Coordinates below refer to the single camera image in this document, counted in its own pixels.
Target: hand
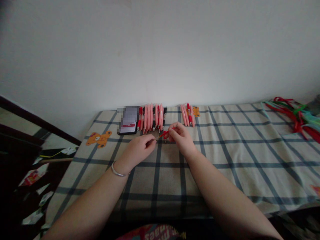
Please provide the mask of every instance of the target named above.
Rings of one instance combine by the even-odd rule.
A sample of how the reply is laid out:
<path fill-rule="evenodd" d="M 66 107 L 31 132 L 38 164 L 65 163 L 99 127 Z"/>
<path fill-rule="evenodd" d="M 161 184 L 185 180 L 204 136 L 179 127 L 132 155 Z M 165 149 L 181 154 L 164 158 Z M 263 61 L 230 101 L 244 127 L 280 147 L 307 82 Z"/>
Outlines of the hand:
<path fill-rule="evenodd" d="M 165 135 L 170 142 L 176 142 L 180 152 L 184 155 L 186 160 L 197 154 L 199 151 L 193 143 L 188 130 L 179 122 L 170 125 L 169 133 Z"/>
<path fill-rule="evenodd" d="M 155 149 L 157 141 L 152 134 L 143 135 L 130 141 L 122 156 L 114 163 L 116 172 L 128 174 Z"/>

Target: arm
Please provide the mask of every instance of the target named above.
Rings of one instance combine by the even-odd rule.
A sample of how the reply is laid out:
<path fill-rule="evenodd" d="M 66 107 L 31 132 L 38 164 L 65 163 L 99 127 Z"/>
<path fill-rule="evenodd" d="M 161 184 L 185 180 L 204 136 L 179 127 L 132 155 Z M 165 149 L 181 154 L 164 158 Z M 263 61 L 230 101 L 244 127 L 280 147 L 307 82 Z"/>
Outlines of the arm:
<path fill-rule="evenodd" d="M 79 197 L 53 224 L 43 239 L 93 239 L 103 229 L 128 180 L 128 173 L 155 148 L 154 136 L 133 139 L 114 169 L 125 177 L 115 175 L 109 168 L 102 177 Z"/>
<path fill-rule="evenodd" d="M 214 219 L 233 238 L 270 236 L 282 239 L 269 220 L 235 185 L 195 147 L 181 123 L 169 127 L 169 141 L 175 141 L 189 164 L 191 174 Z"/>

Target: white wall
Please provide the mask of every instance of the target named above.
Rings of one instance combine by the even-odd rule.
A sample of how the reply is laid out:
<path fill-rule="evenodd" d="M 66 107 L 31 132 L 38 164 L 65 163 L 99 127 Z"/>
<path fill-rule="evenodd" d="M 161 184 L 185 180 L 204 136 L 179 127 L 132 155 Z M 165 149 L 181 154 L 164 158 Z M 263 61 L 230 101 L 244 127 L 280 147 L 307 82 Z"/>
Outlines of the white wall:
<path fill-rule="evenodd" d="M 0 40 L 0 94 L 78 139 L 121 105 L 320 92 L 318 0 L 16 0 Z"/>

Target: left hand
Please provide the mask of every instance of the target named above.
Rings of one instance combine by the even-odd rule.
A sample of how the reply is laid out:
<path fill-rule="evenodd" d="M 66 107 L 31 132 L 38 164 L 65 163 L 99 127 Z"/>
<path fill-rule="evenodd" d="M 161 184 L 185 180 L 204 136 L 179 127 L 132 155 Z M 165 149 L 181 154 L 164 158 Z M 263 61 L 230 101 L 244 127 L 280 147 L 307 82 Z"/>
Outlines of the left hand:
<path fill-rule="evenodd" d="M 114 163 L 114 169 L 121 174 L 130 173 L 136 165 L 152 153 L 156 147 L 156 143 L 157 141 L 152 134 L 143 135 L 131 140 L 122 156 Z"/>

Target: teddy bear print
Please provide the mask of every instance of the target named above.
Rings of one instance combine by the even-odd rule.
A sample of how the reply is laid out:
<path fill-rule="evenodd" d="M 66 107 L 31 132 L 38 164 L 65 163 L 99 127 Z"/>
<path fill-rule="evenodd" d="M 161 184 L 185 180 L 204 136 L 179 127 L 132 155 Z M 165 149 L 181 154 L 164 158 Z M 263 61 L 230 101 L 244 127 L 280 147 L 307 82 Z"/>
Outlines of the teddy bear print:
<path fill-rule="evenodd" d="M 98 148 L 103 148 L 106 146 L 106 143 L 108 141 L 108 138 L 111 136 L 112 132 L 111 131 L 106 131 L 105 134 L 98 134 L 96 132 L 93 132 L 91 136 L 89 137 L 86 145 L 89 146 L 93 143 L 98 144 Z"/>

